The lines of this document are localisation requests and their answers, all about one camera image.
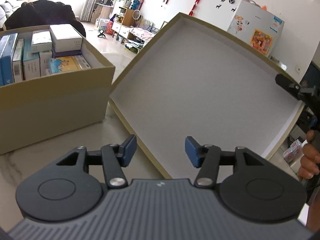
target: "white drawer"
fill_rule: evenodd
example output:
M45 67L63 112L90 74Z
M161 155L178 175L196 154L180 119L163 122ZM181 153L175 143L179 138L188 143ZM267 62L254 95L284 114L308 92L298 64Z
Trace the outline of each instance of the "white drawer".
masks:
M120 28L120 31L119 31L119 34L122 36L122 37L124 37L124 38L128 38L128 36L129 36L129 31L130 31L130 28L127 28L127 27L125 27L125 26L121 26L121 28Z
M120 27L121 27L121 24L120 24L120 23L113 22L112 29L113 29L115 32L118 33L118 32L120 31Z

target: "person's arm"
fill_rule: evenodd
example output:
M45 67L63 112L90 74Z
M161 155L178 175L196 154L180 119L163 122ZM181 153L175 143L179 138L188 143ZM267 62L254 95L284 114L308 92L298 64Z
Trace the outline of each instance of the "person's arm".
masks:
M314 132L307 133L308 144L303 147L304 156L301 158L301 166L298 171L300 179L311 179L314 175L319 174L319 168L316 165L320 163L320 153L310 144L314 139ZM306 226L316 232L320 229L320 194L318 194L309 207L308 219Z

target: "open box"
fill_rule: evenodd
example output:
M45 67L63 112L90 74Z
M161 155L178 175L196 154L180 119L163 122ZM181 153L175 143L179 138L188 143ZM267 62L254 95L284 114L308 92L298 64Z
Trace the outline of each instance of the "open box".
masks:
M32 31L49 25L0 32ZM0 154L99 122L105 118L115 67L85 38L83 57L92 69L81 70L0 87Z
M209 23L178 14L113 83L110 104L165 178L197 170L186 136L225 151L245 146L269 159L304 104L275 83L281 68ZM221 169L221 178L230 169Z

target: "ribbed gray surface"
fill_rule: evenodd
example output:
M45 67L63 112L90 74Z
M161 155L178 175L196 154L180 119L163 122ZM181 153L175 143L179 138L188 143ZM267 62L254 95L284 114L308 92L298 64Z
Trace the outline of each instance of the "ribbed gray surface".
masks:
M189 180L134 180L111 190L86 216L64 224L25 219L14 240L304 240L312 234L298 221L254 224L228 212L210 190Z

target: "barcode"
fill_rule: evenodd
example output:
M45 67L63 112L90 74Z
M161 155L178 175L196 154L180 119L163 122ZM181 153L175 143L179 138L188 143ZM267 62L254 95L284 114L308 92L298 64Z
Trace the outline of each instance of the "barcode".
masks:
M14 72L15 76L20 76L19 66L17 66L17 65L13 66L13 72Z

